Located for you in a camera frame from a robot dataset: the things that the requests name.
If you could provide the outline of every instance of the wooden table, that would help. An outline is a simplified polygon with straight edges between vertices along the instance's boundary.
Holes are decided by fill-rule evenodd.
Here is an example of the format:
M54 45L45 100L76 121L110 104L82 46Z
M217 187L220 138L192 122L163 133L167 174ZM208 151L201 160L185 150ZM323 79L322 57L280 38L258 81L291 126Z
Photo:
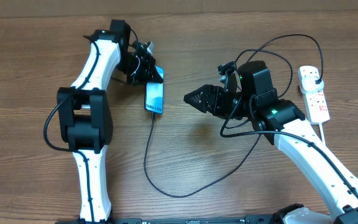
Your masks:
M311 35L322 46L331 115L324 125L327 145L358 176L358 11L115 18L125 19L141 41L154 41L154 56L166 71L165 111L156 121L147 164L150 178L161 189L181 195L220 178L240 163L256 138L221 138L223 120L185 104L183 95L207 83L218 85L217 66L234 60L241 50L296 33ZM70 86L86 62L90 47L82 35L107 29L111 19L0 19L0 223L78 218L81 199L73 156L47 147L42 128L56 105L58 88ZM320 67L315 44L290 37L269 49L291 61L294 81L285 98L304 111L296 70L302 65ZM288 65L271 55L255 59L266 61L281 93L290 77ZM115 75L123 78L119 72ZM183 199L158 193L143 172L151 125L150 113L143 108L144 87L111 82L108 100L114 133L106 163L114 217L241 217L272 213L296 202L327 212L298 168L264 138L226 180ZM57 120L49 136L59 144Z

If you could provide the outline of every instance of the robotic arm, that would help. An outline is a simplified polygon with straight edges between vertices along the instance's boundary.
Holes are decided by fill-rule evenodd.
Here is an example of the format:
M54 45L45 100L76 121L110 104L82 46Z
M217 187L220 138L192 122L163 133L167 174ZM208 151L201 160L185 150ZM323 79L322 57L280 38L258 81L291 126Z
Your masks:
M153 43L136 40L132 44L136 51L130 53L130 32L125 21L113 20L109 30L96 30L86 36L91 41L91 52L84 69L71 88L60 88L57 93L60 131L68 143L68 149L63 151L73 152L81 186L80 218L70 223L112 222L105 160L112 139L106 89L113 70L123 71L127 84L163 83L162 69L155 66L152 56ZM90 110L91 114L75 114L80 109Z
M238 70L235 64L228 63L219 66L218 70L223 76L224 88L205 85L185 95L184 101L201 112L208 111L227 119L225 124L233 117L248 117L254 132L225 135L222 129L221 135L264 134L298 166L323 198L330 213L330 216L322 215L296 204L275 213L271 222L358 223L358 179L320 141L305 115L291 101L278 99L265 62L248 62ZM236 92L235 70L239 74L241 92Z

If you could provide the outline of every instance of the white power strip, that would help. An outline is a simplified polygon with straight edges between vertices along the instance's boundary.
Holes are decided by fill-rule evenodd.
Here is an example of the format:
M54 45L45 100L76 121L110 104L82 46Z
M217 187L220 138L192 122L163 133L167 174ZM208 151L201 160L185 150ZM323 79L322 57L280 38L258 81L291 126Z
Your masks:
M324 85L317 85L315 82L306 82L319 78L316 67L302 66L298 69L300 89L305 102L306 114L311 124L318 124L321 133L321 140L325 143L322 124L329 120L327 101L324 96Z

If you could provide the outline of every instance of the white extension cord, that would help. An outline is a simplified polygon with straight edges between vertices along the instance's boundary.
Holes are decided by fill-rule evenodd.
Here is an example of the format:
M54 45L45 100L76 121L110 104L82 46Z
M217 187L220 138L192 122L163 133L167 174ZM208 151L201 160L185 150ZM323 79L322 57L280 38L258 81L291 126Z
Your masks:
M305 102L306 114L311 124L318 124L321 141L326 144L323 123L330 119L327 102L324 96L324 82L316 84L319 79L318 69L313 66L302 66L298 69L300 89Z

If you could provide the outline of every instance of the blue phone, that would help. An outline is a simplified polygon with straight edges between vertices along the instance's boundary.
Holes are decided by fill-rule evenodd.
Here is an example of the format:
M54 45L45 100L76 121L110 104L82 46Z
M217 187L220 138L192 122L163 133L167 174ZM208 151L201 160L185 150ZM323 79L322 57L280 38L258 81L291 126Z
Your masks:
M155 66L158 74L164 79L164 69ZM146 95L144 109L154 113L162 114L164 98L164 83L148 82L146 84Z

